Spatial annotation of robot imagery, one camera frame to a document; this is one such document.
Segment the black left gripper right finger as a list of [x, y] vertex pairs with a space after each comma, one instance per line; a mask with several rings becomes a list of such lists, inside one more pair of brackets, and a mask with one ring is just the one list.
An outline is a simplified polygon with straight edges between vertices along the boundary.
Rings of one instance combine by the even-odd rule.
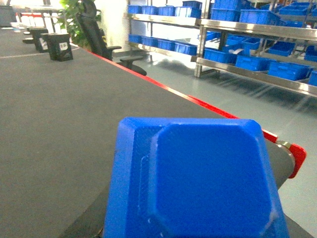
[[[265, 139], [270, 165], [274, 174], [275, 183], [279, 190], [289, 179], [295, 168], [295, 158], [283, 145]], [[284, 214], [289, 236], [291, 238], [313, 238], [304, 228]]]

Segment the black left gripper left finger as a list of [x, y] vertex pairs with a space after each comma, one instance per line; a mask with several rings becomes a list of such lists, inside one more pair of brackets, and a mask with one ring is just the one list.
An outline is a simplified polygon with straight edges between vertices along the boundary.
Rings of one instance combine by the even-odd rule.
[[60, 238], [100, 238], [103, 234], [109, 183], [84, 194], [74, 221], [59, 235]]

